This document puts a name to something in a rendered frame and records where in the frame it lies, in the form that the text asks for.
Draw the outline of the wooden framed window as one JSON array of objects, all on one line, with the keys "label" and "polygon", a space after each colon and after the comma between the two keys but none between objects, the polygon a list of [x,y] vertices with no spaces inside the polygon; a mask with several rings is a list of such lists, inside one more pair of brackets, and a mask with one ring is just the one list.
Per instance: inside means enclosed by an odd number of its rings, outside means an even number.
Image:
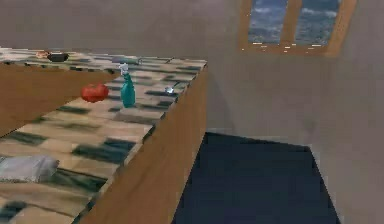
[{"label": "wooden framed window", "polygon": [[356,5],[357,0],[242,0],[238,48],[335,57]]}]

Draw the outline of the black bowl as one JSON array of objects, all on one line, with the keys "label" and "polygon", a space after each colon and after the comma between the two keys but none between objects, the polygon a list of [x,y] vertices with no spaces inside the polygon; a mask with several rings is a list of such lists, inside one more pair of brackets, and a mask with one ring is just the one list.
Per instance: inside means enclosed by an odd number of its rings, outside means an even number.
[{"label": "black bowl", "polygon": [[65,62],[69,58],[69,55],[67,53],[50,53],[47,58],[51,62]]}]

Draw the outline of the grey folded cloth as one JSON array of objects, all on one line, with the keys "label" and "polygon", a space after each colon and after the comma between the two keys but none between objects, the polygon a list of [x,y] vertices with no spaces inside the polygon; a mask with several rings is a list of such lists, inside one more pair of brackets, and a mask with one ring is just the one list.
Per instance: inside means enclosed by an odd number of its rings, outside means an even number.
[{"label": "grey folded cloth", "polygon": [[45,155],[0,157],[0,181],[45,182],[58,166],[57,159]]}]

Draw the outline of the red tomato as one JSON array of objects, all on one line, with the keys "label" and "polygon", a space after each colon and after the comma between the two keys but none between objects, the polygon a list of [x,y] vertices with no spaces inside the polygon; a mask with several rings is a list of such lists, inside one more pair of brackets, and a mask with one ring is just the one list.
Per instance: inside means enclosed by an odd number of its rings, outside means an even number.
[{"label": "red tomato", "polygon": [[81,98],[87,102],[103,101],[109,94],[109,89],[104,84],[87,85],[81,90]]}]

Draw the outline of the teal spray bottle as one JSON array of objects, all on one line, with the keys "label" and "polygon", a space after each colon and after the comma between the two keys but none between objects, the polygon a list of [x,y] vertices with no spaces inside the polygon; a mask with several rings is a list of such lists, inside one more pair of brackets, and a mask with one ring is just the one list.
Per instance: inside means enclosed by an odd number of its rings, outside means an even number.
[{"label": "teal spray bottle", "polygon": [[120,89],[120,97],[125,108],[130,108],[135,105],[136,96],[132,78],[129,74],[129,66],[127,63],[119,65],[120,74],[124,79],[124,83]]}]

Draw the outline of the wooden counter with checked top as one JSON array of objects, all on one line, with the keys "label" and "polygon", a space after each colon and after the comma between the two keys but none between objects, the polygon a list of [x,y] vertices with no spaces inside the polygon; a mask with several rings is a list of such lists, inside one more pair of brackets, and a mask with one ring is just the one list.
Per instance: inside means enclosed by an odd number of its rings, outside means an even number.
[{"label": "wooden counter with checked top", "polygon": [[[130,108],[122,63],[135,88]],[[0,143],[5,156],[59,161],[47,183],[0,184],[7,224],[170,224],[205,133],[206,61],[73,53],[60,66],[115,78],[106,100],[76,99]]]}]

